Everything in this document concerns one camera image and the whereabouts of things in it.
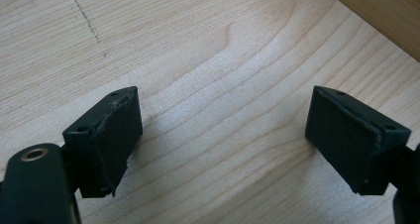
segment black plastic clamp jaw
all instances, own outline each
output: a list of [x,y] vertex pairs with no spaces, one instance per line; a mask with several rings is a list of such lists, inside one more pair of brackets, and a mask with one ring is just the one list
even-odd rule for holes
[[391,182],[396,223],[420,222],[420,146],[411,131],[339,90],[315,86],[306,138],[360,195],[383,195]]
[[64,132],[13,156],[0,189],[0,223],[81,223],[74,191],[115,194],[143,134],[137,87],[114,91]]

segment screw hole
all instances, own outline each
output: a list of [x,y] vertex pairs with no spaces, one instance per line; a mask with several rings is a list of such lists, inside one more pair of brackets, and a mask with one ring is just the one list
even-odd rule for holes
[[77,128],[77,132],[85,132],[87,131],[87,129],[89,129],[88,126],[81,126]]
[[24,153],[21,157],[21,160],[23,162],[32,162],[44,157],[48,152],[49,150],[47,150],[46,148],[35,148]]
[[384,127],[388,130],[395,130],[396,129],[394,126],[389,125],[389,124],[386,124]]

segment metal ring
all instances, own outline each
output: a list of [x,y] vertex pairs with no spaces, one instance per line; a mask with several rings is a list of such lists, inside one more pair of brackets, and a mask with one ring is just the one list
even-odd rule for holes
[[33,162],[42,157],[44,157],[49,150],[47,148],[35,148],[30,151],[27,151],[21,156],[22,162]]

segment wood grain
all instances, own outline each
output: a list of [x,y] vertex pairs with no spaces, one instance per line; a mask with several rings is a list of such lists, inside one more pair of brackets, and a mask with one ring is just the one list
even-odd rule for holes
[[315,84],[420,141],[420,63],[337,0],[0,0],[0,175],[109,91],[145,133],[84,223],[392,223],[304,139]]
[[420,61],[420,0],[340,0]]

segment light wooden surface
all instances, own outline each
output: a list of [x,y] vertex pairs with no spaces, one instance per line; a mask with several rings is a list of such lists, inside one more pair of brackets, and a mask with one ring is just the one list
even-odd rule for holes
[[145,134],[84,223],[392,223],[304,138],[315,84],[420,142],[420,63],[337,0],[0,0],[0,175],[108,92]]
[[420,0],[340,0],[420,61]]

